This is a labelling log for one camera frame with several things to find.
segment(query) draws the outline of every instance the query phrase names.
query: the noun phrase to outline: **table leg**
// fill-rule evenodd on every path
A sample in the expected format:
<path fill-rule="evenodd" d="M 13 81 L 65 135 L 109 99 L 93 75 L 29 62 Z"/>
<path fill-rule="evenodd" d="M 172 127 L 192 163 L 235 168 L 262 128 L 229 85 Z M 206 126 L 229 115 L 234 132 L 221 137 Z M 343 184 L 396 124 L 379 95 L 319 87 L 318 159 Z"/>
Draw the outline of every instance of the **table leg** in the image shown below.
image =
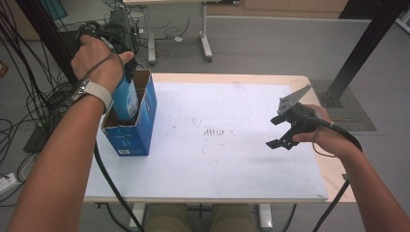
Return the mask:
<path fill-rule="evenodd" d="M 206 14 L 207 14 L 207 3 L 203 2 L 202 3 L 202 31 L 199 32 L 199 35 L 201 38 L 202 46 L 204 48 L 205 57 L 208 58 L 210 62 L 212 62 L 212 51 L 208 43 L 208 38 L 206 37 Z"/>
<path fill-rule="evenodd" d="M 142 13 L 144 14 L 145 19 L 145 27 L 148 34 L 148 63 L 150 65 L 154 65 L 156 62 L 155 57 L 155 38 L 154 34 L 151 32 L 151 25 L 150 25 L 150 15 L 147 6 L 142 7 Z"/>
<path fill-rule="evenodd" d="M 258 204 L 259 211 L 259 227 L 263 231 L 272 231 L 274 225 L 272 224 L 272 213 L 270 204 Z"/>
<path fill-rule="evenodd" d="M 139 221 L 141 225 L 144 220 L 145 206 L 145 203 L 133 203 L 132 207 L 132 213 L 135 215 L 136 219 Z M 130 219 L 130 228 L 137 228 L 132 218 Z"/>

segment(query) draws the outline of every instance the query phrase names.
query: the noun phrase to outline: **hand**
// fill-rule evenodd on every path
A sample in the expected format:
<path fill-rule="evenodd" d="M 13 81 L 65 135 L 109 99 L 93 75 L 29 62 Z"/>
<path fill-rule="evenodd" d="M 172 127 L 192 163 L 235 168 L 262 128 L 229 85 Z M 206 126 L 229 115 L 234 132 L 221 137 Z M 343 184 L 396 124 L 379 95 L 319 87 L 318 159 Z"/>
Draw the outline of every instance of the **hand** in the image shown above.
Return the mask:
<path fill-rule="evenodd" d="M 332 122 L 332 119 L 325 108 L 313 104 L 308 104 L 305 106 L 314 109 L 317 113 L 319 113 L 323 120 L 329 123 Z M 353 143 L 344 138 L 341 134 L 324 127 L 317 127 L 317 129 L 313 132 L 295 134 L 292 139 L 295 142 L 317 143 L 322 149 L 339 158 L 340 156 L 351 153 L 353 150 L 358 150 Z"/>
<path fill-rule="evenodd" d="M 80 41 L 81 47 L 72 59 L 73 71 L 78 79 L 84 78 L 88 71 L 111 52 L 104 42 L 93 37 L 84 35 Z M 126 51 L 119 56 L 126 64 L 132 59 L 133 53 Z M 123 75 L 123 68 L 120 59 L 114 54 L 90 72 L 88 78 L 112 93 Z"/>

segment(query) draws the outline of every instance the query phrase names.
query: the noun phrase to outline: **wristwatch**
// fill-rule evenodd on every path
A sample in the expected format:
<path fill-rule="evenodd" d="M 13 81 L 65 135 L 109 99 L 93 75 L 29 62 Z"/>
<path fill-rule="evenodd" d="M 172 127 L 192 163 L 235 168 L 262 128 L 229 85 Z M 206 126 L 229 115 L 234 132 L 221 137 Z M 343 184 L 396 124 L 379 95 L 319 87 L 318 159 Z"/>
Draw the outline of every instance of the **wristwatch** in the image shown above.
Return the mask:
<path fill-rule="evenodd" d="M 111 94 L 103 86 L 94 83 L 89 79 L 82 80 L 78 82 L 73 87 L 73 93 L 71 94 L 70 102 L 71 104 L 77 102 L 81 97 L 90 94 L 99 98 L 105 105 L 105 114 L 112 106 Z"/>

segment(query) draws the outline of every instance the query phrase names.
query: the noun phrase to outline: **floor mat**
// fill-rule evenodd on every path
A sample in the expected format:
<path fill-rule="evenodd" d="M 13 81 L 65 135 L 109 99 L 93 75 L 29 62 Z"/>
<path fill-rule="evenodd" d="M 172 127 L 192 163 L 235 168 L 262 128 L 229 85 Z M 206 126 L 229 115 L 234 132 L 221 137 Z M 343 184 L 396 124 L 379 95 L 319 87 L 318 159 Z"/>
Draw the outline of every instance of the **floor mat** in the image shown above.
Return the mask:
<path fill-rule="evenodd" d="M 325 93 L 332 80 L 311 80 L 316 95 Z M 353 93 L 347 88 L 340 98 L 342 107 L 327 107 L 335 124 L 347 131 L 377 131 Z"/>

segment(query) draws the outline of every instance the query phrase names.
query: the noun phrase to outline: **right hand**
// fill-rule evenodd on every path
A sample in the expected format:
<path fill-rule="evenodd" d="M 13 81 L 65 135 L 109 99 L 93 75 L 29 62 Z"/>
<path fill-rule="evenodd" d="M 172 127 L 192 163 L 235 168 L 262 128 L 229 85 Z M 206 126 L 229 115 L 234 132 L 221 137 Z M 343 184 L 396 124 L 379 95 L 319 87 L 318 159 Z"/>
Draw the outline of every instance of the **right hand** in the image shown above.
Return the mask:
<path fill-rule="evenodd" d="M 313 104 L 308 104 L 305 106 L 314 109 L 317 113 L 319 113 L 323 120 L 329 123 L 332 122 L 332 119 L 325 108 Z M 292 139 L 295 142 L 314 142 L 322 149 L 328 153 L 334 154 L 338 158 L 340 158 L 340 156 L 344 156 L 345 154 L 351 153 L 353 150 L 358 150 L 353 143 L 344 138 L 341 134 L 325 127 L 322 127 L 321 129 L 320 127 L 317 127 L 317 129 L 313 132 L 295 134 Z"/>

